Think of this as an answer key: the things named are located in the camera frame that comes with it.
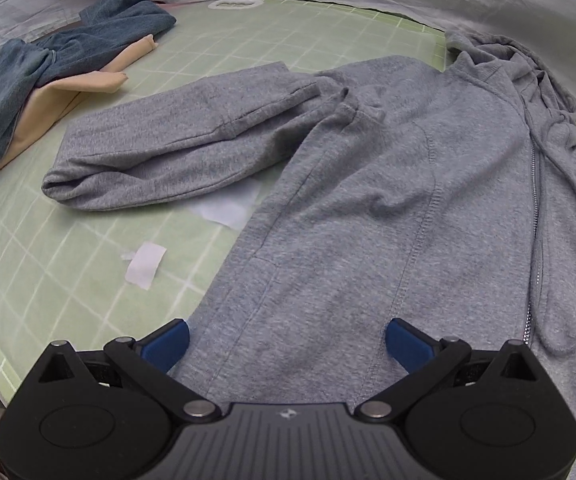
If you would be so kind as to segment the grey zip hoodie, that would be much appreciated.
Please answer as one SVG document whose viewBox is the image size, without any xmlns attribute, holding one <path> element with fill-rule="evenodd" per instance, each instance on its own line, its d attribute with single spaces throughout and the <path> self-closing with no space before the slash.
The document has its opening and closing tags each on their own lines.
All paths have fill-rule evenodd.
<svg viewBox="0 0 576 480">
<path fill-rule="evenodd" d="M 191 315 L 177 380 L 219 404 L 358 404 L 402 376 L 383 342 L 402 318 L 525 341 L 576 416 L 576 101 L 515 41 L 446 45 L 446 70 L 274 63 L 71 122 L 42 189 L 79 210 L 283 165 Z"/>
</svg>

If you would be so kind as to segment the white paper scrap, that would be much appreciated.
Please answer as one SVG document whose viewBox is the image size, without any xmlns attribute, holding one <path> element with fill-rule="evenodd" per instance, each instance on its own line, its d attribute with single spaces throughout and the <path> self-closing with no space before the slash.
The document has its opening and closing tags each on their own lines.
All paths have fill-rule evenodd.
<svg viewBox="0 0 576 480">
<path fill-rule="evenodd" d="M 124 252 L 120 258 L 127 263 L 125 281 L 149 290 L 166 252 L 165 247 L 152 242 L 143 242 L 135 252 Z"/>
</svg>

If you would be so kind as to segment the beige garment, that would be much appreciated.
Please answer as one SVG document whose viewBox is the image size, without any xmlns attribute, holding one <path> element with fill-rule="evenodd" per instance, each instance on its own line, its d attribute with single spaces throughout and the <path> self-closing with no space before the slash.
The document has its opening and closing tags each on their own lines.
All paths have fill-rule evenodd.
<svg viewBox="0 0 576 480">
<path fill-rule="evenodd" d="M 16 124 L 0 170 L 44 136 L 90 94 L 112 94 L 125 84 L 125 70 L 158 47 L 152 35 L 126 47 L 101 70 L 51 81 L 34 90 Z"/>
</svg>

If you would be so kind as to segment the blue denim garment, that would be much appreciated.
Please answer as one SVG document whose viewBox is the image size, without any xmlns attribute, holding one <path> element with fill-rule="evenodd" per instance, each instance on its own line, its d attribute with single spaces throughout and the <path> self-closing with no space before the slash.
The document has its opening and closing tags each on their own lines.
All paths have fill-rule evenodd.
<svg viewBox="0 0 576 480">
<path fill-rule="evenodd" d="M 58 79 L 100 70 L 126 47 L 168 32 L 176 18 L 152 0 L 98 0 L 80 24 L 34 42 L 11 39 L 0 49 L 0 160 L 30 94 Z"/>
</svg>

